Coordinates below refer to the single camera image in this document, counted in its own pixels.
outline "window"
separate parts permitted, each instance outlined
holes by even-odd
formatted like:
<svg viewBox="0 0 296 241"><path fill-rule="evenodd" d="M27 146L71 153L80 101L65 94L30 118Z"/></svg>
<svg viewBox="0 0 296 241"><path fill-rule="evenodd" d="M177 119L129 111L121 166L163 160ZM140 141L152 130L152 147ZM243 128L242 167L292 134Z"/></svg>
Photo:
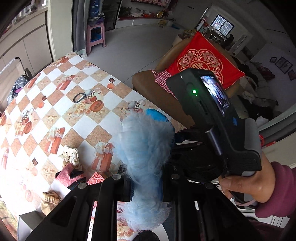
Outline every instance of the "window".
<svg viewBox="0 0 296 241"><path fill-rule="evenodd" d="M224 36L227 36L229 32L234 28L234 26L230 22L228 22L225 18L223 18L219 14L215 18L215 20L212 22L211 26L217 29Z"/></svg>

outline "brown leather armchair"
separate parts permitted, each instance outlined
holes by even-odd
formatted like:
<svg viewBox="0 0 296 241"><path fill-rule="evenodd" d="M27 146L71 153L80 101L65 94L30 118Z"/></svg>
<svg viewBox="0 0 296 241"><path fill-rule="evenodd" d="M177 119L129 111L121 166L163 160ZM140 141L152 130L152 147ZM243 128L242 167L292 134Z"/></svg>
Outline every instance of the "brown leather armchair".
<svg viewBox="0 0 296 241"><path fill-rule="evenodd" d="M162 72L168 68L182 50L189 44L191 38L184 39L174 47L172 47L160 60L159 64L156 66L156 72ZM209 40L209 42L222 53L235 67L237 67L233 58L229 55L227 51L222 49L221 46ZM150 100L153 104L158 106L173 119L183 124L186 128L194 125L194 121L191 116L186 115L182 109L181 104L163 88L161 88L156 82L152 71L142 71L134 74L132 83L134 88L146 99ZM236 81L231 87L226 90L227 96L232 97L237 89L239 88L239 81Z"/></svg>

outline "camera screen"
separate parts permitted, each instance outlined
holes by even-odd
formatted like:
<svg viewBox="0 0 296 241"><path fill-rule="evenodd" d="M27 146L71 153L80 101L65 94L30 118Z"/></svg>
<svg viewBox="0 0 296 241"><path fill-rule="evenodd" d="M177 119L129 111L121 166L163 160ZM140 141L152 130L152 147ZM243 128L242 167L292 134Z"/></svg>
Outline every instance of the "camera screen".
<svg viewBox="0 0 296 241"><path fill-rule="evenodd" d="M230 106L227 95L213 76L201 76L201 79L216 102L218 109L221 111L222 115L225 116Z"/></svg>

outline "table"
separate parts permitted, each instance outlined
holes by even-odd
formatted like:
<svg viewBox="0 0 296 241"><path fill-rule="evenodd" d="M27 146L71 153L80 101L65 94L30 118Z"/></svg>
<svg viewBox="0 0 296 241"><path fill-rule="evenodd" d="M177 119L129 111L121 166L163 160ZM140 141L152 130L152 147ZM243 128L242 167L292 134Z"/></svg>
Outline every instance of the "table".
<svg viewBox="0 0 296 241"><path fill-rule="evenodd" d="M7 208L18 218L40 209L42 192L54 190L60 198L70 192L55 180L55 174L62 170L59 155L64 145L78 149L88 178L95 171L103 177L117 173L120 159L112 155L98 166L96 149L102 143L112 143L112 136L130 111L145 112L148 108L163 113L176 131L184 128L74 52L47 66L19 92L0 118L0 194ZM133 240L135 235L119 237Z"/></svg>
<svg viewBox="0 0 296 241"><path fill-rule="evenodd" d="M219 41L221 41L221 42L223 42L226 38L219 32L219 31L216 31L216 30L212 30L211 31L211 35L215 38L215 39L217 39L217 40L219 40Z"/></svg>

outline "maroon sleeve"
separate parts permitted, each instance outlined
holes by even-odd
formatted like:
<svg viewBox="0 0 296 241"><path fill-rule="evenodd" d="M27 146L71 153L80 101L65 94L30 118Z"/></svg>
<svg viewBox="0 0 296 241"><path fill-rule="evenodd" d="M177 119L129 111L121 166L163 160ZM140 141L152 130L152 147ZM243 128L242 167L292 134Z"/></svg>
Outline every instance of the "maroon sleeve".
<svg viewBox="0 0 296 241"><path fill-rule="evenodd" d="M296 209L296 168L291 169L278 162L272 162L271 165L276 175L276 184L270 199L256 208L255 215L258 218L272 215L286 217Z"/></svg>

